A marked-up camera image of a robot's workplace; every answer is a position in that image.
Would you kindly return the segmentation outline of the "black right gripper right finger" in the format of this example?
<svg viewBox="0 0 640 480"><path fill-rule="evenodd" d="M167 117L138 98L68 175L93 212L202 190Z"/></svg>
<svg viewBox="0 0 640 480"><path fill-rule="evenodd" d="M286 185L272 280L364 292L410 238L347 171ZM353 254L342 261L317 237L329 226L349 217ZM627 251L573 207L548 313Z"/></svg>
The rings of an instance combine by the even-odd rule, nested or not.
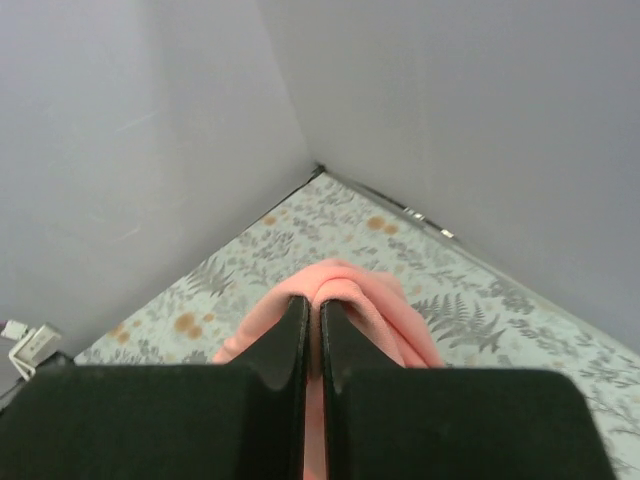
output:
<svg viewBox="0 0 640 480"><path fill-rule="evenodd" d="M341 301L321 307L321 366L325 393L339 395L360 372L399 368L349 319Z"/></svg>

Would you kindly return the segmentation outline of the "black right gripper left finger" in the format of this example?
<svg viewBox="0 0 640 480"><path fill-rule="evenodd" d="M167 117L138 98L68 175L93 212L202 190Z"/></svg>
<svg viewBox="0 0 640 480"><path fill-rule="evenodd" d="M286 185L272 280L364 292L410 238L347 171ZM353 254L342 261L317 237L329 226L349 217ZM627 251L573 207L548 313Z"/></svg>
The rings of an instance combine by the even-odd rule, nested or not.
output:
<svg viewBox="0 0 640 480"><path fill-rule="evenodd" d="M290 299L282 317L234 357L228 366L248 367L269 390L284 390L307 375L310 306L305 297Z"/></svg>

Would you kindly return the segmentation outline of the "salmon pink t shirt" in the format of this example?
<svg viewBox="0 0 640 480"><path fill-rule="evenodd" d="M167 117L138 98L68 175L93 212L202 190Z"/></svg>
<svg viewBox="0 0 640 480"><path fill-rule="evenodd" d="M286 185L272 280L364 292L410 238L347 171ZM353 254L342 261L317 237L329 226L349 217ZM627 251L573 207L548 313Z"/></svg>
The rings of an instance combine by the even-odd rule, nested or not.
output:
<svg viewBox="0 0 640 480"><path fill-rule="evenodd" d="M378 348L403 368L442 368L436 344L423 317L409 304L399 280L388 272L369 271L339 259L308 266L271 289L216 352L215 364L230 362L284 314L289 300L310 304L311 361L305 406L305 479L325 479L324 399L320 367L320 311L341 301L349 319Z"/></svg>

